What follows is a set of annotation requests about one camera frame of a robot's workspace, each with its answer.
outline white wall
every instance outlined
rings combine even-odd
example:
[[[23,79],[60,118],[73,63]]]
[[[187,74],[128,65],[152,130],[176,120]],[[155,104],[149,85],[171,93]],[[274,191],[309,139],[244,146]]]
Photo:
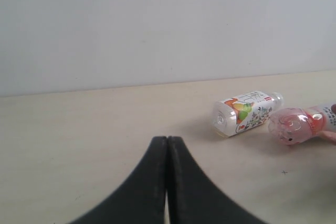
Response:
[[[0,95],[336,66],[336,0],[0,0]]]

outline clear plastic bottle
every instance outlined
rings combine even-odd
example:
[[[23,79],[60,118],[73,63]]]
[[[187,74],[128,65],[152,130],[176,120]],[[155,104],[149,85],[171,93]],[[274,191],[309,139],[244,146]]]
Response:
[[[266,122],[284,104],[279,93],[252,91],[214,104],[212,125],[223,137],[236,135]]]
[[[327,103],[308,109],[287,108],[270,117],[269,132],[286,145],[302,143],[320,131],[336,132],[336,115]]]

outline table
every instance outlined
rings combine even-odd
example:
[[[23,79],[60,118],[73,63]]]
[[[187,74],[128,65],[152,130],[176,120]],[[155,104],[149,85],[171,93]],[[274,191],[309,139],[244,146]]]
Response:
[[[125,180],[153,136],[179,135],[213,182],[262,220],[334,224],[334,145],[282,146],[265,125],[223,139],[209,115],[215,101],[252,90],[280,92],[286,106],[336,101],[335,78],[322,71],[2,97],[1,223],[70,222]]]

